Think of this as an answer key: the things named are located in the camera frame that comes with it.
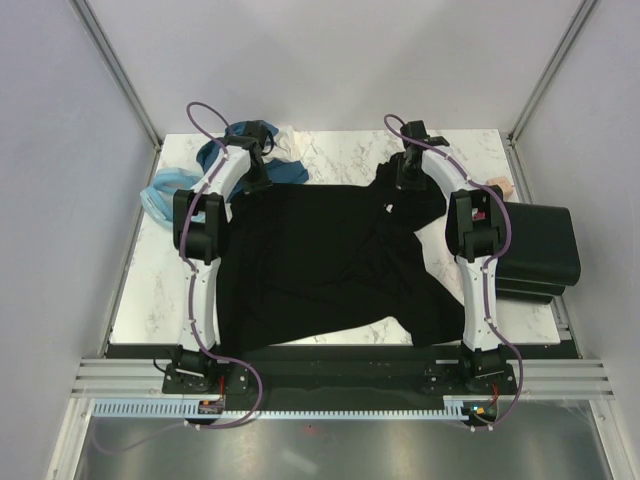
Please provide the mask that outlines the aluminium frame rail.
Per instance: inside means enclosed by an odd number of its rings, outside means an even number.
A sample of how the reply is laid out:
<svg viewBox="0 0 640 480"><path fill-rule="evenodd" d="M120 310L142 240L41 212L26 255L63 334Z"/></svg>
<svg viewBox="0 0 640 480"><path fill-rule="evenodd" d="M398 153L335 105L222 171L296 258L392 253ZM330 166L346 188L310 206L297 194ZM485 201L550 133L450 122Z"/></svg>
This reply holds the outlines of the aluminium frame rail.
<svg viewBox="0 0 640 480"><path fill-rule="evenodd" d="M613 389L597 360L510 361L505 372L466 379L454 360L262 360L252 375L239 365L221 365L210 374L191 373L147 360L84 360L72 386L75 397L154 398L230 395L258 387L267 392L296 389L418 391L426 395L480 398L520 393L525 399L610 398Z"/></svg>

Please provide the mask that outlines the black and pink drawer box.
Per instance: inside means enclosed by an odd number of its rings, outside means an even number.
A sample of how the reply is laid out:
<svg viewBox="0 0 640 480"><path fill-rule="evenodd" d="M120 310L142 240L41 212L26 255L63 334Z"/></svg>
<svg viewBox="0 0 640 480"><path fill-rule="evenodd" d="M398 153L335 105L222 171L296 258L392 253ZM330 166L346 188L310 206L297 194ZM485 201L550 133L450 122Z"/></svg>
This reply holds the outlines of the black and pink drawer box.
<svg viewBox="0 0 640 480"><path fill-rule="evenodd" d="M512 202L506 208L512 241L498 260L497 297L548 304L576 285L581 275L570 211Z"/></svg>

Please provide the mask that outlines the pink foam cube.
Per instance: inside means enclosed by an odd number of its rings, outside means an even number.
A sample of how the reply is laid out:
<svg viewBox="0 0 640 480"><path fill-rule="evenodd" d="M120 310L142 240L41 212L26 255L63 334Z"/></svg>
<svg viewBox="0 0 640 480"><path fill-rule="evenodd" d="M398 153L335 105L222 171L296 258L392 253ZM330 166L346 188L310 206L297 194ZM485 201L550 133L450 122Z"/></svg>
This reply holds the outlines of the pink foam cube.
<svg viewBox="0 0 640 480"><path fill-rule="evenodd" d="M515 191L514 185L505 176L491 178L486 182L486 185L490 187L498 187L502 192L504 200L509 200Z"/></svg>

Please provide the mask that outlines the white t shirt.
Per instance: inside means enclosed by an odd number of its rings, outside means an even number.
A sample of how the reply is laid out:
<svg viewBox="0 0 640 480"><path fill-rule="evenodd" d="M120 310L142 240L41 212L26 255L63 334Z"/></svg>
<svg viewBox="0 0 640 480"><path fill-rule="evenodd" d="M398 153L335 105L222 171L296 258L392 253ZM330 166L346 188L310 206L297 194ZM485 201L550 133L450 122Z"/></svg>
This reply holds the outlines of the white t shirt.
<svg viewBox="0 0 640 480"><path fill-rule="evenodd" d="M279 129L274 136L275 146L269 154L283 161L301 161L311 150L311 145L315 140L315 133L312 131L298 131L292 126Z"/></svg>

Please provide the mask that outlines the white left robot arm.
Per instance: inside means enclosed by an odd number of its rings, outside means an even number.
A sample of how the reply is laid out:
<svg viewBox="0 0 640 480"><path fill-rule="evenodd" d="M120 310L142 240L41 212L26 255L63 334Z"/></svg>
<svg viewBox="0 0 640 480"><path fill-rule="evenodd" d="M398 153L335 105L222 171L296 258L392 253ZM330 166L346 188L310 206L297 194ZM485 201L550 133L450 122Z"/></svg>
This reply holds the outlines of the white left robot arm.
<svg viewBox="0 0 640 480"><path fill-rule="evenodd" d="M173 241L184 262L186 307L179 345L209 351L217 332L216 277L229 246L226 203L241 181L249 194L271 186L262 160L264 142L227 136L217 142L218 156L203 178L173 197Z"/></svg>

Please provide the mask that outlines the black t shirt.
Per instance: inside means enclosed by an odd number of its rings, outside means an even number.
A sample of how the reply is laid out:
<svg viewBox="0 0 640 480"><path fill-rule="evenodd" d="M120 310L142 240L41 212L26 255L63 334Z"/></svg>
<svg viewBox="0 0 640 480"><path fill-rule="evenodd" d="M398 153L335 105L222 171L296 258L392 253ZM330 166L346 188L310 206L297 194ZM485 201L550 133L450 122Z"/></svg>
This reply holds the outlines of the black t shirt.
<svg viewBox="0 0 640 480"><path fill-rule="evenodd" d="M417 232L446 211L440 188L276 184L231 202L216 304L229 355L392 317L417 347L461 338L463 305L424 264Z"/></svg>

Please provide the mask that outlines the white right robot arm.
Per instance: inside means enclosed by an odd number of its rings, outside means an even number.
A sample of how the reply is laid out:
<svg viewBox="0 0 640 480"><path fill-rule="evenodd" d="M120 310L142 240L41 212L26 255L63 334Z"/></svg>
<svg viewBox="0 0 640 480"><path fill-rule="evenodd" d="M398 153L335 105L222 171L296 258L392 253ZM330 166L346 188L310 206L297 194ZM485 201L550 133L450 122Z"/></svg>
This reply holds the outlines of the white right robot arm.
<svg viewBox="0 0 640 480"><path fill-rule="evenodd" d="M462 343L471 354L495 352L501 345L497 327L496 270L509 249L512 227L502 195L473 180L442 139L435 145L404 141L396 186L416 190L428 178L448 198L445 241L459 268L465 312Z"/></svg>

